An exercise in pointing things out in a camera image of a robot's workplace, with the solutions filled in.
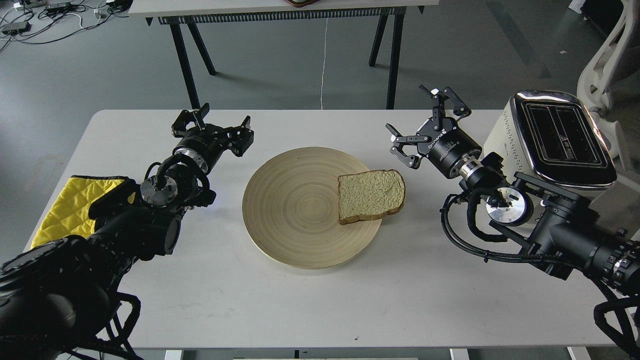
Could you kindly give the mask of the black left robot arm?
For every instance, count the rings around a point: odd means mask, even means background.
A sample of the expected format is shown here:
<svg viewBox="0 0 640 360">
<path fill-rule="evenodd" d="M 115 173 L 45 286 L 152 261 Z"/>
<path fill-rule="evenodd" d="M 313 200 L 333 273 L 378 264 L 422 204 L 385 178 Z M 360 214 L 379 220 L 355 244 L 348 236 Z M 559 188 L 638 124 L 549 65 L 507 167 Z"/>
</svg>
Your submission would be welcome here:
<svg viewBox="0 0 640 360">
<path fill-rule="evenodd" d="M 187 210 L 212 205 L 209 173 L 222 153 L 242 157 L 253 144 L 250 116 L 238 126 L 205 123 L 209 104 L 183 110 L 171 131 L 179 142 L 138 184 L 127 178 L 94 201 L 87 237 L 68 234 L 1 266 L 1 358 L 55 360 L 80 349 L 137 360 L 129 337 L 141 301 L 118 290 L 135 262 L 171 255 Z"/>
</svg>

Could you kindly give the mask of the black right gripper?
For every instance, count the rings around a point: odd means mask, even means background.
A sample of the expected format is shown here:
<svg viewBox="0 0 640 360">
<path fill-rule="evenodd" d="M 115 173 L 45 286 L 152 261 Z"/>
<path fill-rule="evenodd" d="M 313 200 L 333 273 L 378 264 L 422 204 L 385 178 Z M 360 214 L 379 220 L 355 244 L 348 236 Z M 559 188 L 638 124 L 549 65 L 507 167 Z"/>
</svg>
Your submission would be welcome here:
<svg viewBox="0 0 640 360">
<path fill-rule="evenodd" d="M 419 129 L 419 134 L 403 136 L 398 130 L 386 123 L 385 127 L 391 133 L 391 148 L 389 152 L 410 169 L 418 169 L 423 157 L 428 160 L 448 179 L 459 176 L 459 164 L 467 155 L 478 158 L 482 147 L 473 140 L 458 122 L 473 112 L 464 101 L 450 88 L 428 89 L 420 84 L 419 89 L 425 91 L 432 99 L 432 116 Z M 446 104 L 450 102 L 453 114 L 446 114 Z M 418 154 L 407 154 L 403 148 L 415 146 Z"/>
</svg>

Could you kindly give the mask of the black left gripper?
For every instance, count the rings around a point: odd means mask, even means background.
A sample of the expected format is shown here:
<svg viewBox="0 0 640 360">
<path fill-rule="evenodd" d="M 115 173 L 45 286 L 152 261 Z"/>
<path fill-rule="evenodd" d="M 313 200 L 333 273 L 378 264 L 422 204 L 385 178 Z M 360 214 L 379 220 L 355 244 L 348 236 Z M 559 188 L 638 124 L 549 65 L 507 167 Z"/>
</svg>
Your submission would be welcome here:
<svg viewBox="0 0 640 360">
<path fill-rule="evenodd" d="M 171 134 L 182 138 L 173 153 L 183 154 L 195 161 L 204 172 L 210 173 L 229 150 L 236 157 L 242 157 L 254 143 L 254 132 L 250 128 L 251 116 L 245 116 L 238 126 L 222 128 L 217 125 L 206 125 L 204 117 L 210 111 L 210 103 L 204 103 L 199 109 L 182 110 L 171 125 Z M 194 123 L 195 127 L 187 129 Z"/>
</svg>

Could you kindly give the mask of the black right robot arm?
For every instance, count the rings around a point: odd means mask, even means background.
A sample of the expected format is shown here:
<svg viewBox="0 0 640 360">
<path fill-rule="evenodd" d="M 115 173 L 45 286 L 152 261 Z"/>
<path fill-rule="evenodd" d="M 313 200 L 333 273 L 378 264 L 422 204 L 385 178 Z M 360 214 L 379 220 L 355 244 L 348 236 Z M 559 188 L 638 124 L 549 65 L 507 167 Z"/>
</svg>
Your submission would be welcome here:
<svg viewBox="0 0 640 360">
<path fill-rule="evenodd" d="M 449 87 L 429 91 L 432 115 L 403 136 L 391 124 L 390 152 L 418 169 L 429 160 L 461 193 L 440 209 L 457 248 L 485 262 L 530 264 L 567 280 L 579 271 L 605 297 L 595 325 L 631 360 L 639 358 L 639 242 L 625 228 L 597 225 L 592 199 L 617 173 L 598 125 L 574 95 L 523 89 L 506 103 L 484 145 L 460 121 L 471 109 Z"/>
</svg>

